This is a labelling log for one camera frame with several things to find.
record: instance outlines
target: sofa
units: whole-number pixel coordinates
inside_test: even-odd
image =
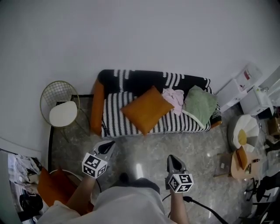
[[[122,107],[152,86],[160,93],[164,88],[183,90],[185,99],[194,85],[214,94],[210,87],[210,79],[207,78],[157,71],[103,70],[94,85],[91,131],[102,138],[140,135],[141,132],[121,112]],[[186,114],[181,113],[177,116],[170,111],[159,119],[149,134],[202,132],[221,123],[218,104],[204,129]]]

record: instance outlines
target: black cable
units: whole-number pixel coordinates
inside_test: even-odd
[[[222,223],[222,224],[228,224],[221,216],[219,216],[219,214],[217,212],[215,212],[214,210],[208,208],[207,206],[203,205],[203,204],[200,204],[199,202],[193,200],[191,197],[188,197],[188,196],[184,196],[183,197],[184,201],[186,202],[194,202],[195,204],[209,210],[210,212],[212,212],[214,214],[214,216],[216,216],[216,218]]]
[[[169,196],[171,196],[171,194],[167,195],[162,201],[164,201],[165,199],[167,199]]]
[[[101,191],[101,186],[100,186],[100,184],[99,184],[99,182],[98,182],[98,180],[96,179],[96,182],[97,182],[97,184],[98,184],[98,187],[99,187],[99,190],[100,190],[100,193],[102,192]]]

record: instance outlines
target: red label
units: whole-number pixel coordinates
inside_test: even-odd
[[[249,79],[250,79],[250,77],[249,77],[249,75],[248,75],[248,73],[247,73],[247,71],[246,71],[246,70],[244,71],[244,75],[245,75],[245,77],[246,77],[246,79],[247,79],[247,80],[249,80]]]

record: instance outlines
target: sofa cover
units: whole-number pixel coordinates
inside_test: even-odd
[[[184,99],[194,85],[213,94],[209,79],[177,73],[103,70],[98,75],[98,81],[104,86],[101,137],[141,134],[120,109],[141,96],[152,86],[155,86],[160,93],[164,88],[181,89],[184,91]],[[157,125],[148,134],[207,131],[220,123],[221,112],[218,104],[205,129],[202,129],[196,121],[186,114],[181,113],[180,116],[177,116],[170,111],[161,117]]]

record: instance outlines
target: person's right arm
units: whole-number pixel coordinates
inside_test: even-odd
[[[171,213],[170,219],[177,224],[189,224],[189,218],[183,200],[182,193],[174,193],[170,189],[171,193]]]

